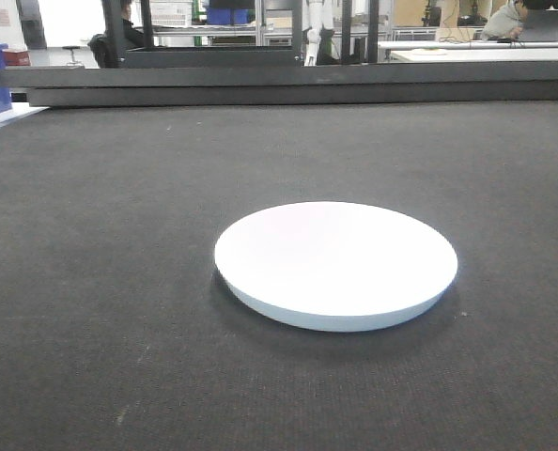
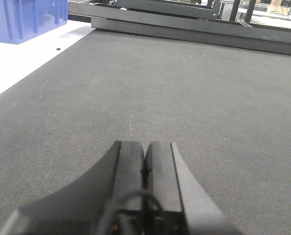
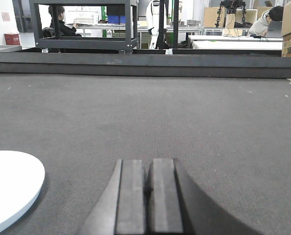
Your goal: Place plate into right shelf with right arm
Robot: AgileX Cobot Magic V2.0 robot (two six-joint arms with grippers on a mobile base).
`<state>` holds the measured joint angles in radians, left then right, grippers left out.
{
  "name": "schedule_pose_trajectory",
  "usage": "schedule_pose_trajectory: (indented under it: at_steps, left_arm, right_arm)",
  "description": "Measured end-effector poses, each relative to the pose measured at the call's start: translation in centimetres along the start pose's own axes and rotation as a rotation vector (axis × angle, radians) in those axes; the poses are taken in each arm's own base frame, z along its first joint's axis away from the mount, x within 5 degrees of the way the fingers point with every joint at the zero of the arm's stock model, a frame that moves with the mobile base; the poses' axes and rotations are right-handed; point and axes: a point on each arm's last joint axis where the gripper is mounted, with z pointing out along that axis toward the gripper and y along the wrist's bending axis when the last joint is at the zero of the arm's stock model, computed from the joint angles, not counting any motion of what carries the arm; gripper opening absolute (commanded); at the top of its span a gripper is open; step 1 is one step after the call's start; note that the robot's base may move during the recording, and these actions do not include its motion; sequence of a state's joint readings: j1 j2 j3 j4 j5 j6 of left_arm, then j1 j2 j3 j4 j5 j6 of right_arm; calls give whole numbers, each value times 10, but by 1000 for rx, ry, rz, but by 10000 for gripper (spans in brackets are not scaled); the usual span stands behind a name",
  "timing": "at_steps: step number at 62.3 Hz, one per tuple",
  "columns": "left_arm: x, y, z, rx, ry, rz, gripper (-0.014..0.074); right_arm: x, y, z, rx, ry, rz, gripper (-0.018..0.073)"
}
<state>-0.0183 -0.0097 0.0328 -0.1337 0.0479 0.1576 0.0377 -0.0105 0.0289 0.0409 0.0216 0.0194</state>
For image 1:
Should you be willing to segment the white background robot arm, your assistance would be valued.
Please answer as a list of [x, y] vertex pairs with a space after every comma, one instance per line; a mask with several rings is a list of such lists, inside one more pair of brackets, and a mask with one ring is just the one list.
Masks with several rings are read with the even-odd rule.
[[305, 34], [306, 67], [317, 64], [321, 42], [333, 32], [333, 2], [330, 0], [302, 1], [302, 31]]

